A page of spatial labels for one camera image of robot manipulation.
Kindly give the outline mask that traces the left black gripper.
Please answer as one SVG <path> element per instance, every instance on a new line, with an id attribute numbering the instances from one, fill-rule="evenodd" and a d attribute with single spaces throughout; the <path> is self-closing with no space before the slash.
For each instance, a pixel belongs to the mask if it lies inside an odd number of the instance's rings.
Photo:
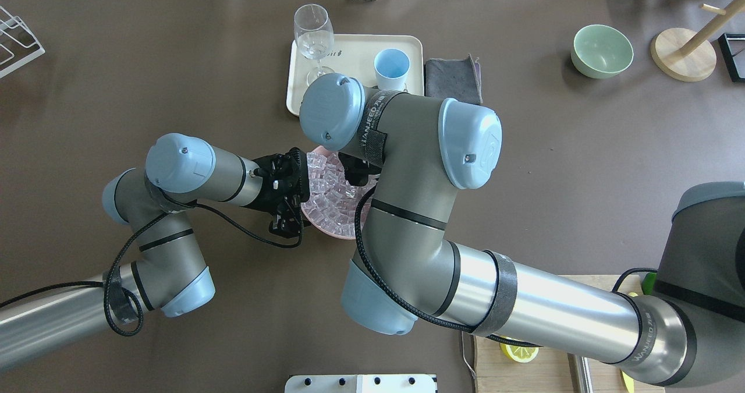
<path id="1" fill-rule="evenodd" d="M 257 196 L 246 204 L 247 209 L 272 215 L 271 234 L 283 238 L 301 237 L 305 224 L 301 204 L 310 198 L 308 160 L 306 152 L 291 148 L 284 154 L 272 154 L 254 159 L 250 176 L 260 178 Z"/>

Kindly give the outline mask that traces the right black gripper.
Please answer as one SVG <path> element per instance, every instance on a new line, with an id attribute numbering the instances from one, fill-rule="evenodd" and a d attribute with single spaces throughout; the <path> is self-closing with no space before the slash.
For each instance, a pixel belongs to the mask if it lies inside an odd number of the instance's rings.
<path id="1" fill-rule="evenodd" d="M 370 176 L 380 174 L 380 167 L 376 167 L 367 160 L 344 153 L 338 153 L 338 159 L 343 167 L 345 180 L 352 186 L 367 186 Z"/>

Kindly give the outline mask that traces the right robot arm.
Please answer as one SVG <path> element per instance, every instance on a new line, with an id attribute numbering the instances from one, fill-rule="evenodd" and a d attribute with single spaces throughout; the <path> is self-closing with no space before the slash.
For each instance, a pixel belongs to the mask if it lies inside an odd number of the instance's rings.
<path id="1" fill-rule="evenodd" d="M 315 143 L 381 168 L 341 300 L 357 324 L 402 335 L 426 320 L 564 350 L 659 386 L 743 370 L 742 182 L 683 194 L 654 287 L 631 298 L 445 239 L 458 190 L 484 185 L 498 161 L 491 109 L 331 73 L 309 85 L 300 124 Z"/>

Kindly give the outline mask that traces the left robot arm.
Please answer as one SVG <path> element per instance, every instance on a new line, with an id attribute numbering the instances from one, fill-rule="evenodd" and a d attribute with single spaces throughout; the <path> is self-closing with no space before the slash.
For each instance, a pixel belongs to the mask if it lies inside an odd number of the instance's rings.
<path id="1" fill-rule="evenodd" d="M 215 296 L 188 211 L 214 213 L 278 248 L 298 247 L 310 197 L 306 153 L 291 148 L 254 160 L 197 137 L 168 133 L 102 193 L 112 220 L 133 234 L 101 276 L 61 282 L 2 302 L 2 371 L 110 329 L 138 334 L 144 314 L 175 318 Z"/>

